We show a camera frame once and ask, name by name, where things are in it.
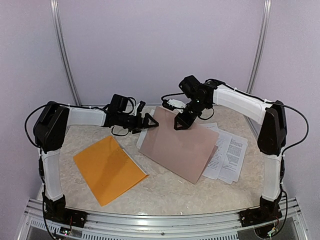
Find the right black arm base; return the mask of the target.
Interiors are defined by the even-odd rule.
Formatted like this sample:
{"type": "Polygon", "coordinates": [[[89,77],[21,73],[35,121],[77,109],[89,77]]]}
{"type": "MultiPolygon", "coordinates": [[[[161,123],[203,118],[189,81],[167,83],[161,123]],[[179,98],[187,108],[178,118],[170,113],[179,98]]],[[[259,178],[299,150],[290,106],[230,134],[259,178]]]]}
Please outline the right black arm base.
{"type": "Polygon", "coordinates": [[[241,226],[249,227],[280,219],[283,216],[279,206],[281,198],[282,194],[274,201],[269,201],[261,196],[259,199],[259,207],[247,208],[238,213],[241,226]]]}

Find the pink-brown file folder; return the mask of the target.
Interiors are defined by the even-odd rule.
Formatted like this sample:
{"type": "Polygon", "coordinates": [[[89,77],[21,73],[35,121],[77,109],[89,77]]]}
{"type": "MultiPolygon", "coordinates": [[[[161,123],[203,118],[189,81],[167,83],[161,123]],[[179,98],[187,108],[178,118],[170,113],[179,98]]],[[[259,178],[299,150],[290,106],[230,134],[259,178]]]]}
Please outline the pink-brown file folder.
{"type": "Polygon", "coordinates": [[[175,130],[175,116],[157,106],[153,118],[159,126],[147,130],[139,152],[196,184],[215,154],[219,133],[197,123],[186,130],[175,130]]]}

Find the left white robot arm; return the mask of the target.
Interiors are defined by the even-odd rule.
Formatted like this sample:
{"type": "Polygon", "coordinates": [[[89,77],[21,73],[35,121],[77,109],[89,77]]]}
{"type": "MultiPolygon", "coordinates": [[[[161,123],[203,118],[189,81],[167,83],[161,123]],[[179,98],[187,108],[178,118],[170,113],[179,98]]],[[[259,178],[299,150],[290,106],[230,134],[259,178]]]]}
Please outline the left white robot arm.
{"type": "Polygon", "coordinates": [[[34,127],[35,144],[43,167],[45,210],[63,223],[70,218],[60,181],[59,158],[66,133],[71,126],[121,127],[132,134],[158,127],[148,113],[142,114],[144,101],[135,104],[132,97],[112,96],[104,107],[83,107],[49,101],[44,105],[34,127]]]}

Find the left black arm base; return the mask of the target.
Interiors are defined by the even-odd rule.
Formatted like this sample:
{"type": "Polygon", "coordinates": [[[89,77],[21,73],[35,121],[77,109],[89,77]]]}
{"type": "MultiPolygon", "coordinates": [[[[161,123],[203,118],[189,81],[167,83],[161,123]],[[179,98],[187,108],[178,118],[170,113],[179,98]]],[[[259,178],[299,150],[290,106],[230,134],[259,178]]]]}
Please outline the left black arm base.
{"type": "Polygon", "coordinates": [[[88,213],[66,207],[66,198],[62,195],[58,200],[51,200],[43,195],[44,218],[56,223],[84,228],[88,213]]]}

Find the orange folder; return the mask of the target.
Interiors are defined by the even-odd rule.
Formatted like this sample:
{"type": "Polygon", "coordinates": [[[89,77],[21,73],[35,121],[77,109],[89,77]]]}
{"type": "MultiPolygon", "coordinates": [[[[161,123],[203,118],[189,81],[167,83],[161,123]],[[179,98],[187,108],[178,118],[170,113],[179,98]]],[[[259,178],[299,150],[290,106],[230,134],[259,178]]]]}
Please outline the orange folder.
{"type": "Polygon", "coordinates": [[[105,206],[149,175],[108,136],[73,157],[100,206],[105,206]]]}

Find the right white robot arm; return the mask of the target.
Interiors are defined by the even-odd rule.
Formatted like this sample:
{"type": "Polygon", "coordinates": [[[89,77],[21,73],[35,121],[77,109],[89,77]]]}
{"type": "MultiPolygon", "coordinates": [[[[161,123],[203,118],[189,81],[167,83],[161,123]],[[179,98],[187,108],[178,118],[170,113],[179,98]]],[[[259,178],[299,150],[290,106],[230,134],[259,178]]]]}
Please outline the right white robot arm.
{"type": "Polygon", "coordinates": [[[179,112],[174,119],[175,130],[189,129],[204,110],[214,106],[231,109],[259,127],[256,139],[264,161],[264,182],[255,216],[260,222],[268,221],[279,211],[284,192],[283,153],[287,143],[287,123],[282,102],[261,99],[217,79],[211,78],[201,83],[194,75],[185,77],[179,88],[189,102],[168,100],[170,108],[179,112]]]}

